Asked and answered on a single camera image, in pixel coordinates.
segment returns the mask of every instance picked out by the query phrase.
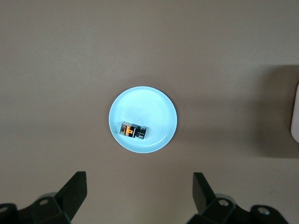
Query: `metal screw head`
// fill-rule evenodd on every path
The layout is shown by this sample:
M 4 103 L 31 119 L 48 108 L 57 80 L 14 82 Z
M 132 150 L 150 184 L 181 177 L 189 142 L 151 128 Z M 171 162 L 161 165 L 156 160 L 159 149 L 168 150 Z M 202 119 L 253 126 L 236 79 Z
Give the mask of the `metal screw head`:
M 45 205 L 46 203 L 48 203 L 48 200 L 42 200 L 39 202 L 39 205 Z
M 7 209 L 8 209 L 7 207 L 3 207 L 3 208 L 1 208 L 1 209 L 0 209 L 0 213 L 7 211 Z
M 229 203 L 224 199 L 219 200 L 219 204 L 222 206 L 229 206 Z
M 265 207 L 259 207 L 257 210 L 258 210 L 261 214 L 263 214 L 263 215 L 269 215 L 269 214 L 270 214 L 269 210 L 266 209 Z

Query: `small bottle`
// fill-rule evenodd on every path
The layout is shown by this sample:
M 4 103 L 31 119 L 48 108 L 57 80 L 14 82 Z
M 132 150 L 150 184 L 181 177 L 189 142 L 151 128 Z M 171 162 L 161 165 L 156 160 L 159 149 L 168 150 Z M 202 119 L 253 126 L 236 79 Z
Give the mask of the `small bottle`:
M 120 134 L 126 135 L 131 138 L 137 137 L 138 139 L 143 140 L 146 132 L 146 127 L 139 126 L 136 124 L 131 124 L 129 122 L 123 122 L 121 125 Z

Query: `screw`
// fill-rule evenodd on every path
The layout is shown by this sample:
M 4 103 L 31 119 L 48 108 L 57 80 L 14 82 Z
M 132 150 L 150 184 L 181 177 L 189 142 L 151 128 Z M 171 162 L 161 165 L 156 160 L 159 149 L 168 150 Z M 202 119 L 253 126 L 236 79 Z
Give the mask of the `screw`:
M 49 201 L 48 200 L 42 200 L 39 202 L 39 205 L 45 205 L 47 204 Z
M 263 215 L 269 215 L 269 214 L 270 214 L 269 210 L 266 209 L 266 208 L 264 208 L 264 207 L 259 207 L 257 210 L 258 210 L 261 214 L 263 214 Z
M 219 200 L 219 204 L 222 206 L 229 206 L 229 203 L 224 199 Z
M 7 207 L 3 207 L 3 208 L 1 208 L 1 209 L 0 209 L 0 213 L 7 211 L 7 209 L 8 209 Z

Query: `blue plate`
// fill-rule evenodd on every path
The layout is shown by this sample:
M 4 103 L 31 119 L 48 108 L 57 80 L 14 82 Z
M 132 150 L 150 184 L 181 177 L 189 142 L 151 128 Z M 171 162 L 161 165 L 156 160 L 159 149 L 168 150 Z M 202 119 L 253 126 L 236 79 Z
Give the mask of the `blue plate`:
M 151 153 L 163 148 L 172 139 L 177 120 L 171 100 L 161 91 L 146 86 L 124 91 L 113 102 L 109 113 L 109 126 L 114 138 L 136 153 Z M 145 126 L 144 139 L 121 135 L 124 121 Z

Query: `beige surface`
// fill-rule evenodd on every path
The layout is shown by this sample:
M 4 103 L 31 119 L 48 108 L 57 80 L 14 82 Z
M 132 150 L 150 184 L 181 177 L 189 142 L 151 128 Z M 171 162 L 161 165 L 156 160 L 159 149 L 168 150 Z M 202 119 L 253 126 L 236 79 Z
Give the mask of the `beige surface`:
M 0 202 L 23 208 L 85 170 L 73 223 L 184 224 L 192 173 L 241 207 L 299 220 L 299 1 L 0 1 Z M 114 99 L 173 101 L 152 154 L 112 137 Z

